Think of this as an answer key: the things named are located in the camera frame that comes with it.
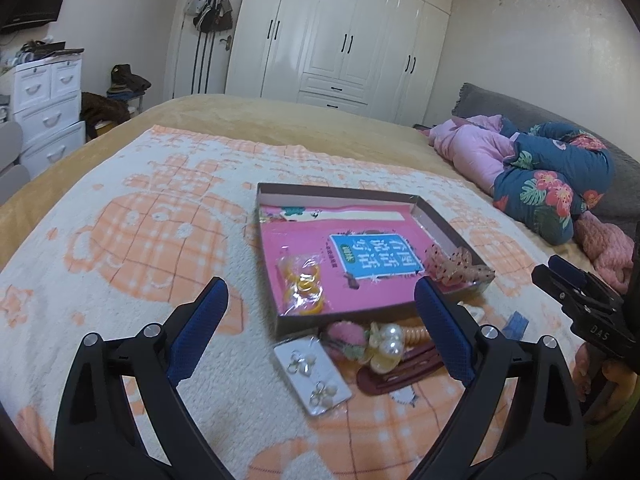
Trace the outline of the right hand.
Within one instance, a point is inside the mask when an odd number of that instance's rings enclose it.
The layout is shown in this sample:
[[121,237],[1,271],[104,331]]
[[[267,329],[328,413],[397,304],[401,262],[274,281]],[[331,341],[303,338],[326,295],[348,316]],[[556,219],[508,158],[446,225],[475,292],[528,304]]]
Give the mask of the right hand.
[[584,342],[575,354],[572,378],[578,401],[592,420],[620,411],[636,391],[638,375],[626,364],[607,359]]

